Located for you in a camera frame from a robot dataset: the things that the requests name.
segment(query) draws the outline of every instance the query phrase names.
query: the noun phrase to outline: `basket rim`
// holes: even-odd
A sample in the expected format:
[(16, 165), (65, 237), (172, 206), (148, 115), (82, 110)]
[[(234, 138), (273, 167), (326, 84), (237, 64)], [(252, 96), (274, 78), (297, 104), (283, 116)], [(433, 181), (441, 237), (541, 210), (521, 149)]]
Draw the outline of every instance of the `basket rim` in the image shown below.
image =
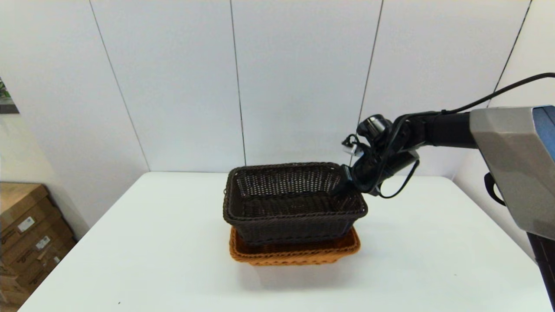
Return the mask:
[(366, 214), (368, 213), (368, 205), (366, 204), (366, 201), (364, 201), (364, 198), (362, 197), (362, 194), (355, 191), (355, 190), (349, 190), (349, 192), (352, 192), (355, 197), (357, 198), (357, 201), (361, 204), (360, 209), (356, 209), (356, 210), (350, 210), (350, 211), (345, 211), (345, 212), (313, 212), (313, 213), (301, 213), (301, 214), (283, 214), (283, 215), (273, 215), (273, 216), (264, 216), (264, 217), (252, 217), (252, 218), (248, 218), (248, 217), (238, 217), (238, 216), (234, 216), (231, 214), (231, 212), (229, 211), (229, 202), (231, 200), (231, 196), (229, 194), (231, 194), (231, 190), (233, 187), (233, 177), (235, 176), (235, 174), (238, 171), (242, 171), (242, 170), (262, 170), (262, 169), (267, 169), (267, 168), (282, 168), (282, 167), (334, 167), (336, 169), (339, 169), (340, 166), (336, 163), (331, 163), (331, 162), (309, 162), (309, 163), (285, 163), (285, 164), (271, 164), (271, 165), (252, 165), (252, 166), (243, 166), (243, 167), (237, 167), (234, 168), (233, 170), (231, 170), (228, 174), (228, 180), (226, 183), (226, 187), (224, 190), (224, 218), (226, 220), (229, 221), (238, 221), (238, 222), (257, 222), (257, 221), (262, 221), (262, 220), (282, 220), (282, 219), (297, 219), (297, 218), (326, 218), (326, 217), (335, 217), (335, 219), (337, 219), (337, 217), (342, 217), (342, 219), (352, 219), (354, 218), (362, 218), (364, 216), (366, 216)]
[(354, 227), (351, 227), (349, 232), (345, 236), (352, 236), (354, 243), (351, 246), (343, 248), (327, 248), (327, 249), (308, 249), (300, 251), (284, 251), (279, 253), (259, 253), (259, 254), (245, 254), (237, 250), (237, 240), (240, 239), (237, 230), (231, 227), (229, 247), (232, 256), (240, 259), (245, 259), (245, 261), (252, 261), (253, 259), (265, 260), (270, 257), (283, 257), (283, 256), (303, 256), (303, 255), (318, 255), (318, 254), (328, 254), (335, 253), (338, 257), (347, 256), (355, 254), (360, 250), (360, 239)]

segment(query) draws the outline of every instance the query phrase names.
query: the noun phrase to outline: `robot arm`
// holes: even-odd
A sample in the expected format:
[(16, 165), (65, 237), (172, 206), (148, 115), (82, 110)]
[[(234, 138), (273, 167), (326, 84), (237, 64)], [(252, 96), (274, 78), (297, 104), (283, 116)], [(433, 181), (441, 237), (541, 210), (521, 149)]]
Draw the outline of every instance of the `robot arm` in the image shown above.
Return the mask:
[[(363, 120), (357, 134), (368, 144), (353, 134), (343, 141), (346, 151), (360, 158), (352, 167), (341, 166), (341, 180), (332, 194), (355, 188), (390, 198), (402, 190), (420, 163), (419, 147), (479, 149), (490, 170), (485, 176), (486, 188), (528, 233), (555, 310), (555, 107), (485, 108), (461, 113), (545, 77), (555, 78), (555, 73), (527, 78), (452, 111), (408, 114), (394, 122), (382, 115)], [(381, 194), (382, 182), (409, 165), (413, 165), (412, 170), (399, 191), (392, 196)], [(496, 198), (494, 183), (504, 201)]]

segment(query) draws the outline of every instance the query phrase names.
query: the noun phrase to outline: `white wall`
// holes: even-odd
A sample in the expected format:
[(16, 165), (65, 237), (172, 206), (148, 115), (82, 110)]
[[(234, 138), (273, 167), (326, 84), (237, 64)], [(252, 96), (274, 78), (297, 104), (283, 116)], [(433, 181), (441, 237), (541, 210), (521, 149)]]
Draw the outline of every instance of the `white wall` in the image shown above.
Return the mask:
[[(378, 24), (381, 5), (5, 0), (0, 73), (92, 225), (148, 164), (348, 163), (340, 142), (361, 110), (394, 118), (489, 93), (527, 7), (385, 0)], [(418, 173), (450, 177), (461, 155), (424, 150)]]
[(150, 170), (245, 164), (229, 0), (93, 0)]
[[(555, 2), (534, 0), (499, 88), (544, 72), (555, 72)], [(543, 79), (509, 91), (491, 100), (490, 107), (553, 104), (555, 79)], [(514, 241), (533, 257), (524, 231), (518, 228), (507, 208), (497, 204), (483, 186), (488, 172), (478, 151), (468, 154), (454, 178), (464, 190)]]
[(46, 185), (77, 238), (88, 231), (89, 226), (18, 114), (0, 115), (0, 181)]
[(148, 171), (87, 1), (1, 1), (0, 72), (88, 225)]
[(233, 1), (248, 165), (349, 163), (380, 1)]

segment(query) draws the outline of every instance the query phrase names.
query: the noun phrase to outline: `wicker basket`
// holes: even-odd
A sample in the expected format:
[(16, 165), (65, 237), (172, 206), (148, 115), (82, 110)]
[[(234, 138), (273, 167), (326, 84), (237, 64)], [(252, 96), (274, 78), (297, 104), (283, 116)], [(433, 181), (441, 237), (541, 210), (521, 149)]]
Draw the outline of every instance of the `wicker basket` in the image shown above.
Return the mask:
[(368, 207), (351, 190), (330, 196), (340, 179), (334, 163), (291, 163), (233, 169), (224, 219), (249, 245), (308, 243), (344, 236)]
[(347, 235), (304, 244), (271, 244), (251, 246), (231, 229), (229, 252), (239, 262), (251, 265), (309, 265), (334, 263), (342, 257), (355, 254), (360, 250), (359, 237), (351, 227)]

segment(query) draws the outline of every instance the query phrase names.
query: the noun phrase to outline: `white table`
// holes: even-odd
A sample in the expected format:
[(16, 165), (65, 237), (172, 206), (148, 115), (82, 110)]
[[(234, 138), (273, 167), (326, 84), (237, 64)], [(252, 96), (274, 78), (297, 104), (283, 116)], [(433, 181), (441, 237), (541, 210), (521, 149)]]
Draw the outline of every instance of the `white table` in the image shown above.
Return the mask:
[(142, 176), (20, 312), (551, 311), (535, 263), (448, 179), (366, 196), (359, 253), (289, 267), (231, 259), (225, 181)]

